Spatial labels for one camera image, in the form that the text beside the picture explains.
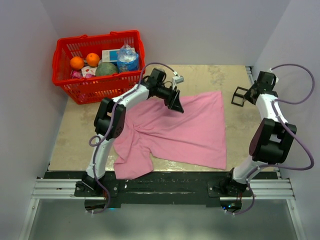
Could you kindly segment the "pink t-shirt garment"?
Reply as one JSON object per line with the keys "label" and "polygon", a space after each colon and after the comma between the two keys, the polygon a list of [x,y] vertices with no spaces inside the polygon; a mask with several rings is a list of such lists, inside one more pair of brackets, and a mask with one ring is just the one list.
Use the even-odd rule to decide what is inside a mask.
{"label": "pink t-shirt garment", "polygon": [[139,178],[154,170],[150,156],[225,170],[227,144],[221,91],[180,99],[183,113],[168,109],[158,98],[127,111],[124,129],[114,141],[113,167],[120,180]]}

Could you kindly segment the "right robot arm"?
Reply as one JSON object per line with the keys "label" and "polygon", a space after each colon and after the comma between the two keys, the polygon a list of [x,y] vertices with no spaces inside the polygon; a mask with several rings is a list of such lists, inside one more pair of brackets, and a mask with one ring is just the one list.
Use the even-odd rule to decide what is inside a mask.
{"label": "right robot arm", "polygon": [[261,123],[250,142],[249,156],[232,170],[232,179],[222,185],[227,196],[235,196],[241,190],[240,184],[245,184],[246,180],[258,174],[262,165],[282,164],[289,154],[294,138],[285,127],[294,134],[297,127],[282,116],[276,102],[278,94],[273,90],[276,80],[273,73],[261,71],[249,89],[238,86],[232,96],[255,105],[259,110]]}

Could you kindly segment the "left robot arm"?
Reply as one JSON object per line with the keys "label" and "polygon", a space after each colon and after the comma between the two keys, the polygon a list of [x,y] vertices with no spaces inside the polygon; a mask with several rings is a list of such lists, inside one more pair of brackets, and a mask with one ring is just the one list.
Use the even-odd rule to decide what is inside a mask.
{"label": "left robot arm", "polygon": [[141,78],[132,89],[118,97],[106,97],[100,102],[93,123],[96,135],[89,140],[89,145],[94,147],[94,150],[81,180],[86,191],[92,196],[99,196],[104,190],[101,180],[106,172],[108,156],[115,139],[124,130],[128,110],[151,97],[157,97],[164,101],[168,109],[184,112],[180,102],[180,90],[176,86],[176,82],[181,83],[184,78],[175,72],[171,86],[166,87],[166,76],[164,71],[154,68],[150,75]]}

